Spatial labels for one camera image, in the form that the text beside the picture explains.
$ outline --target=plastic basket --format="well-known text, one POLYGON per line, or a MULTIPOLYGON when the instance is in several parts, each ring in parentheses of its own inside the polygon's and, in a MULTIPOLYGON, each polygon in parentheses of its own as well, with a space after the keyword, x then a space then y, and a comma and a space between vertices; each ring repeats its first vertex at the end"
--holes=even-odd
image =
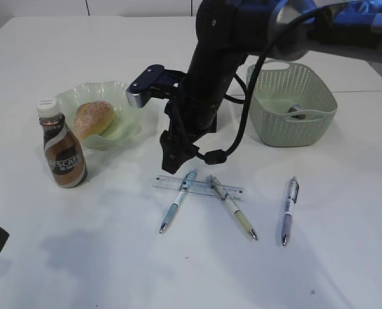
MULTIPOLYGON (((308 66, 285 61, 287 68, 267 70, 258 77, 250 106, 251 122, 266 145, 299 147, 317 142, 337 112, 337 102, 319 76, 308 66), (288 113, 299 104, 301 111, 288 113), (294 116, 305 115, 304 119, 294 116)), ((254 66, 247 70, 247 82, 254 66)))

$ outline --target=bun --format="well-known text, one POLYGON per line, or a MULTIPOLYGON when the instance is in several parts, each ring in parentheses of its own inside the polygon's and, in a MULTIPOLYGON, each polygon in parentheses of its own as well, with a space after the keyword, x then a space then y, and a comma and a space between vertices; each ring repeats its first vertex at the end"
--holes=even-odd
POLYGON ((74 133, 80 140, 89 135, 99 135, 109 127, 114 117, 114 108, 106 101, 82 104, 74 118, 74 133))

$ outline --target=basket handle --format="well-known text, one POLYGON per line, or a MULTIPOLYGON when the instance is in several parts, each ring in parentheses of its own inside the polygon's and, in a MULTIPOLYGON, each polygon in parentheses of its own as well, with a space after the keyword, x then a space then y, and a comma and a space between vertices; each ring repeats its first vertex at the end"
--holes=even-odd
POLYGON ((289 61, 283 61, 283 60, 274 60, 274 59, 268 59, 266 61, 264 61, 264 65, 262 66, 262 70, 266 71, 266 70, 278 70, 278 71, 285 71, 285 70, 289 70, 290 67, 292 67, 293 63, 292 62, 289 62, 289 61), (282 64, 287 64, 288 67, 286 69, 267 69, 267 68, 264 68, 264 66, 266 64, 269 64, 269 63, 282 63, 282 64))
POLYGON ((282 118, 286 121, 286 122, 317 122, 317 121, 321 121, 321 119, 324 118, 324 116, 326 116, 328 113, 324 112, 324 111, 313 111, 312 109, 305 109, 305 110, 302 110, 302 111, 294 111, 292 113, 287 113, 285 115, 282 115, 282 118), (311 120, 307 120, 307 119, 293 119, 292 117, 293 116, 297 116, 297 115, 317 115, 319 116, 317 119, 311 119, 311 120))

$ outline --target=ruler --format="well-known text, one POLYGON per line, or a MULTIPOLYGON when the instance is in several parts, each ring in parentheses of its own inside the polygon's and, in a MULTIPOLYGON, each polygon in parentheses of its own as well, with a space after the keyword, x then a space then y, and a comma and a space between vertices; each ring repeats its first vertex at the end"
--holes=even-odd
MULTIPOLYGON (((178 191, 181 187, 181 184, 183 184, 183 179, 181 178, 159 175, 156 177, 153 187, 178 191)), ((223 185, 223 187, 227 190, 231 198, 235 198, 236 200, 242 199, 242 188, 230 187, 229 185, 223 185)), ((216 193, 214 188, 211 187, 210 184, 206 182, 197 182, 195 180, 192 182, 192 186, 191 188, 189 188, 188 192, 209 196, 218 196, 218 194, 216 193)))

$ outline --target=green bowl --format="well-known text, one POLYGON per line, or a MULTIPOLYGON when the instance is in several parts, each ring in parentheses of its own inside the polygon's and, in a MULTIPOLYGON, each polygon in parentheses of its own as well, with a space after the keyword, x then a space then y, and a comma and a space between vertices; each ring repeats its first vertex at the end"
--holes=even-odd
POLYGON ((81 140, 84 147, 107 150, 123 145, 128 138, 140 132, 140 111, 129 105, 125 94, 127 87, 128 85, 116 81, 86 82, 56 96, 66 124, 72 131, 77 109, 82 104, 103 100, 114 107, 116 117, 111 125, 101 135, 90 135, 81 140))

